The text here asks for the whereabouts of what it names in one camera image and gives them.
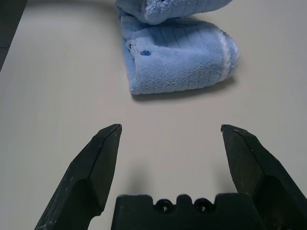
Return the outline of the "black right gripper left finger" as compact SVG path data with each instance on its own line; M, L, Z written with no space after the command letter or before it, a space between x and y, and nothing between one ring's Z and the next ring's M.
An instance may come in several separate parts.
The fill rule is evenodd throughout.
M37 230L86 230L105 209L122 126L98 131L73 159L39 219Z

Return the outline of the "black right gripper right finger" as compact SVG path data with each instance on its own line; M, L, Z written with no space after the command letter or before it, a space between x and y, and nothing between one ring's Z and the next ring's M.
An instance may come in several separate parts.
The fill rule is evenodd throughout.
M286 169L257 137L245 129L222 125L232 180L247 193L269 230L305 230L307 199Z

